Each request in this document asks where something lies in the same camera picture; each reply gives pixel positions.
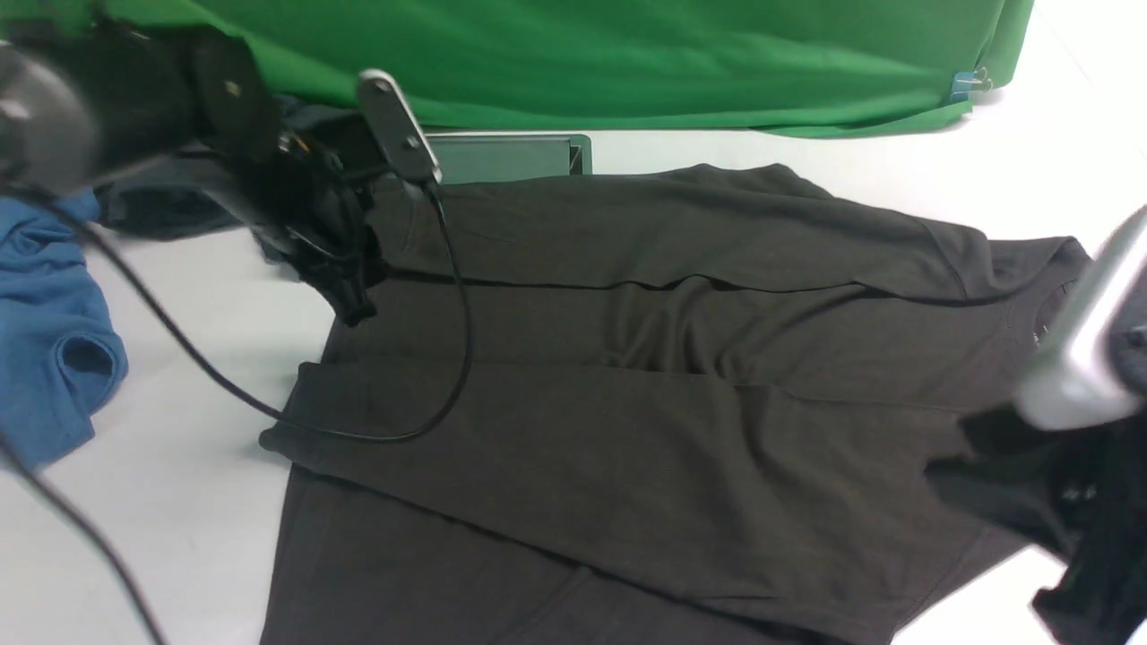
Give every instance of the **white surface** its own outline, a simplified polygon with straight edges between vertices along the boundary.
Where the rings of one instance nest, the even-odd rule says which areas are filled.
[[[855,141],[590,133],[594,170],[780,162],[852,200],[996,238],[1072,234],[1094,251],[1147,203],[1147,146],[1137,147],[1147,138],[1133,134],[1145,132],[1144,117],[1126,102],[1141,70],[1087,72],[1118,59],[1102,25],[1123,23],[1075,14],[1084,6],[1115,11],[1119,2],[1041,2],[1046,16],[1032,21],[1015,83],[950,131]],[[206,355],[267,403],[281,405],[296,365],[319,356],[330,313],[306,287],[275,280],[248,233],[133,244],[126,252]],[[287,464],[256,445],[265,419],[200,374],[106,262],[91,264],[132,371],[97,414],[96,438],[48,475],[125,554],[172,643],[253,644]],[[103,562],[2,474],[0,508],[0,642],[146,643]],[[896,645],[1047,645],[1028,601],[1059,573],[1048,558],[1024,552],[907,627]]]

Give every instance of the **folded shirt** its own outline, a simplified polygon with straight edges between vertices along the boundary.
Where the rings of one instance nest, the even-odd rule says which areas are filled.
[[[91,191],[57,202],[92,222]],[[50,213],[0,200],[0,432],[29,467],[92,438],[91,415],[127,372],[103,293],[75,233]]]

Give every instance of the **green backdrop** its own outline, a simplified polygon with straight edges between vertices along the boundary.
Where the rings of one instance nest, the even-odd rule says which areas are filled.
[[[952,77],[1012,79],[1033,0],[111,0],[248,38],[275,90],[349,104],[390,71],[426,125],[933,130]],[[57,0],[57,15],[84,2]],[[5,16],[41,11],[0,0]]]

